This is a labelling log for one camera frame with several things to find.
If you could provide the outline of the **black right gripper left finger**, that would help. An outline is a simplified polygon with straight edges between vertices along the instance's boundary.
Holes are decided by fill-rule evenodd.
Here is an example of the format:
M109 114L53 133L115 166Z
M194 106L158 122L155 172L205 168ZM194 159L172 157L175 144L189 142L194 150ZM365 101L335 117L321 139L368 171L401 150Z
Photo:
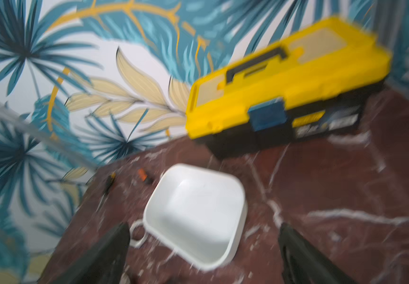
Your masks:
M109 230L53 284L118 284L124 272L131 233L126 223Z

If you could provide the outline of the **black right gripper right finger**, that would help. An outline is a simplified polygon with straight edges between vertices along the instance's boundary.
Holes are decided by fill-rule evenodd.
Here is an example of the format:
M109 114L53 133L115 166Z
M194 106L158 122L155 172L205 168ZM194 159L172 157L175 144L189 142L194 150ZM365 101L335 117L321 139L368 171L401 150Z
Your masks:
M355 283L288 223L281 225L278 243L285 284Z

